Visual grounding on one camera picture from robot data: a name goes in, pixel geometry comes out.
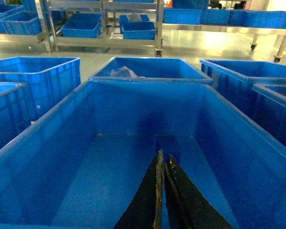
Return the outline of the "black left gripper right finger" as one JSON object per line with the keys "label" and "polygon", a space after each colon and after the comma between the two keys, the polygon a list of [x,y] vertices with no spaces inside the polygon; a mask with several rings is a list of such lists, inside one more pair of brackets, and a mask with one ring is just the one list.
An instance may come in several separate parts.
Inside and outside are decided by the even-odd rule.
{"label": "black left gripper right finger", "polygon": [[164,164],[164,188],[169,228],[232,228],[212,207],[172,155],[167,157]]}

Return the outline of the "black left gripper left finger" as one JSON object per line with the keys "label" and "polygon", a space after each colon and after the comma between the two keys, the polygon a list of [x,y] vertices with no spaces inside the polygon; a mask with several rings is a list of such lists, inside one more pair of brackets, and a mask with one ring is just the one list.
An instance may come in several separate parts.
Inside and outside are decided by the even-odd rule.
{"label": "black left gripper left finger", "polygon": [[160,229],[163,215],[163,151],[153,157],[140,186],[115,229]]}

